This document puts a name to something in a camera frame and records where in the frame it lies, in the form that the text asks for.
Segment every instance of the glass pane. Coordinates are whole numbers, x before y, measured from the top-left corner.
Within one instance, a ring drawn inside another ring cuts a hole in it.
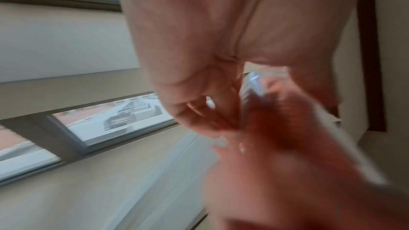
[[[54,114],[87,145],[172,120],[156,94]]]
[[[0,180],[59,160],[56,155],[0,126]]]

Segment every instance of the hand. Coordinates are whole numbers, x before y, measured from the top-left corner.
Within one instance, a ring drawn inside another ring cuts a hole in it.
[[[181,124],[220,136],[237,123],[246,61],[288,66],[335,106],[331,57],[356,0],[122,0],[141,67]],[[216,105],[206,105],[206,97]]]
[[[409,200],[371,186],[291,82],[261,78],[205,184],[215,230],[409,229]]]

